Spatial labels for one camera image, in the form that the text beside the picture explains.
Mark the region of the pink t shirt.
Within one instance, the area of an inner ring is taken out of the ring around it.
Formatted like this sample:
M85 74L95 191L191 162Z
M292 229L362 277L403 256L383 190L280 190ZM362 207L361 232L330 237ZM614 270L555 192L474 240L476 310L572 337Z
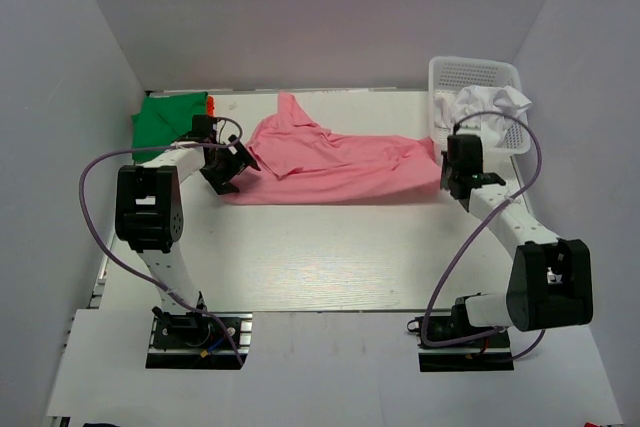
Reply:
M348 203L404 193L431 194L441 171L430 138L344 135L314 121L291 93L264 118L247 143L258 168L234 179L235 205Z

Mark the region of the white t shirt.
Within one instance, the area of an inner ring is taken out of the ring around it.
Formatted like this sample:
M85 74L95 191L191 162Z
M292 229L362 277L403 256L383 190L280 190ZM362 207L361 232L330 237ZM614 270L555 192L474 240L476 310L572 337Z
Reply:
M514 87L472 85L455 94L436 93L434 123L448 130L460 123L478 130L485 147L503 147L515 125L512 118L521 119L531 106L532 101Z

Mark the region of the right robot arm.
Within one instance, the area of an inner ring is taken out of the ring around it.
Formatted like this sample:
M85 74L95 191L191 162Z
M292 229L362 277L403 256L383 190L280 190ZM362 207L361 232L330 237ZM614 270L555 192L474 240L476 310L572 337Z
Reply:
M477 344L493 329L521 332L585 325L593 319L591 255L565 240L515 200L506 182L484 170L481 139L452 134L443 155L441 187L482 222L512 259L506 291L460 297L436 342Z

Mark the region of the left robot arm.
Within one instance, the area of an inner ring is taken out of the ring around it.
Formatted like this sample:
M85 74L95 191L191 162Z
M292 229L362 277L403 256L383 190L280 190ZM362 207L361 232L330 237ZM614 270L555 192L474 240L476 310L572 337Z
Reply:
M219 196L239 192L233 179L246 169L258 171L255 158L242 144L240 132L222 135L228 117L196 115L191 130L153 159L120 168L117 178L115 229L117 237L137 253L156 285L159 314L181 316L177 334L199 346L211 334L211 321L202 311L206 303L193 283L180 239L185 225L181 185L198 174Z

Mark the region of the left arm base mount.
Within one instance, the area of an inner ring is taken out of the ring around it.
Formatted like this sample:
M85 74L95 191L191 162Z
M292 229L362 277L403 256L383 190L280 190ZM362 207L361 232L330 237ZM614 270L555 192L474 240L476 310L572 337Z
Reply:
M242 368L229 341L234 341L242 361L247 359L252 336L252 313L220 313L219 325L210 317L174 315L152 309L154 319L145 368L148 370L219 370Z

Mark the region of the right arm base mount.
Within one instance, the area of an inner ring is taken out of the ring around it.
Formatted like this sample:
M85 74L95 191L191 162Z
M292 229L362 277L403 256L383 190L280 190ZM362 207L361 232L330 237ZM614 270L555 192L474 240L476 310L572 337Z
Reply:
M430 347L420 337L422 316L411 319L407 331L418 340L418 363L421 373L469 373L513 371L514 361L509 335L501 331L449 346Z

